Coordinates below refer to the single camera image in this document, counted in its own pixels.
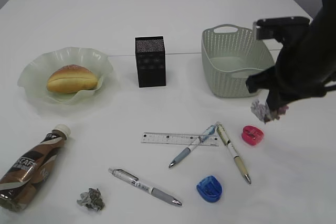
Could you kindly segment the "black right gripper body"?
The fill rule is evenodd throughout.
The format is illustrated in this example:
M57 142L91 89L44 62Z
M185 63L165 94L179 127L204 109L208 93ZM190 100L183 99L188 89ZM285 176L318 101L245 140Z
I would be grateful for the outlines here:
M324 97L328 89L328 61L324 58L304 60L301 63L277 63L248 77L246 86L250 93L259 89L269 91L267 103L291 103L307 98Z

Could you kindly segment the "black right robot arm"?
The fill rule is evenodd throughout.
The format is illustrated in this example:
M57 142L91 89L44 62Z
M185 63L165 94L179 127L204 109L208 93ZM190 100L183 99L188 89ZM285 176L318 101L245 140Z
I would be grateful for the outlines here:
M335 0L322 0L313 20L301 16L259 19L254 32L258 40L275 39L282 44L274 66L246 81L250 93L269 91L267 104L272 109L335 90L328 85L335 81Z

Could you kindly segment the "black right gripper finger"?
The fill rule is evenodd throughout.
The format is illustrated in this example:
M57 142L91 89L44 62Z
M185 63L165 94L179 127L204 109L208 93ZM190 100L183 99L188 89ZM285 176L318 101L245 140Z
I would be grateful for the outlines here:
M289 102L279 91L269 91L266 103L270 111L277 111L280 108L285 107Z

